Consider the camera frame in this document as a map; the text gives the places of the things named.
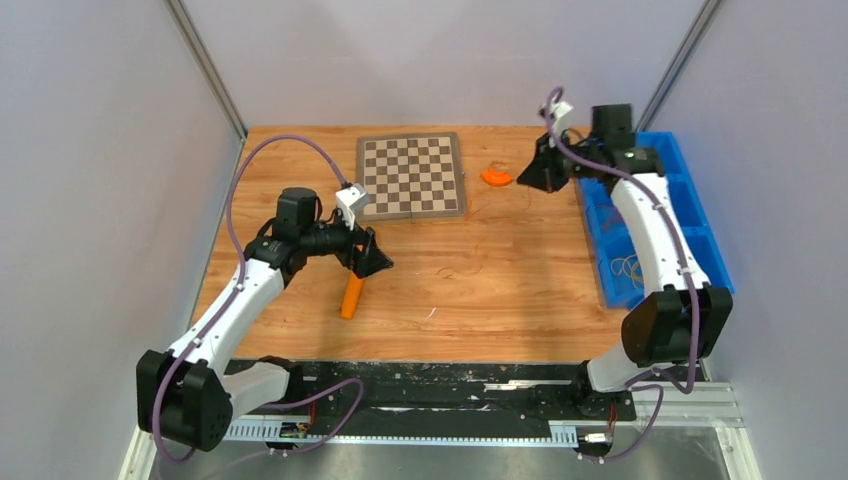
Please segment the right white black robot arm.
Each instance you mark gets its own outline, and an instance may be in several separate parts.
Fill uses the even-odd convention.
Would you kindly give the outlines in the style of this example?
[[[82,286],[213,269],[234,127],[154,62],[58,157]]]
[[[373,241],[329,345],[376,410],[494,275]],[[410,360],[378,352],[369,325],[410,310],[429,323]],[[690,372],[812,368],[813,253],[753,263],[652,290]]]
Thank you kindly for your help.
[[[596,417],[623,391],[663,366],[693,366],[710,356],[733,307],[731,291],[717,286],[698,263],[672,203],[660,154],[640,146],[628,104],[592,109],[589,136],[568,138],[572,107],[557,92],[539,111],[546,131],[518,176],[520,185],[548,193],[570,180],[601,183],[621,216],[642,271],[643,300],[625,317],[620,342],[586,363],[586,380],[571,390],[571,403]]]

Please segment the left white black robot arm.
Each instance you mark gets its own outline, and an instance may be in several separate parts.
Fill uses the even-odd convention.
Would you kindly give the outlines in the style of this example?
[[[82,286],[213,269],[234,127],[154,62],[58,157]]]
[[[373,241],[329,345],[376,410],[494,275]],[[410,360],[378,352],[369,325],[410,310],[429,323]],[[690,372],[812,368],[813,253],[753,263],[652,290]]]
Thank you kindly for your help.
[[[369,201],[366,189],[346,184],[335,199],[330,218],[321,220],[315,191],[284,189],[275,215],[237,251],[236,270],[200,320],[165,351],[142,355],[136,366],[141,430],[209,452],[249,412],[269,404],[282,414],[302,408],[306,388],[283,360],[261,359],[235,374],[226,368],[255,320],[309,258],[331,255],[359,279],[392,267],[375,231],[356,220]]]

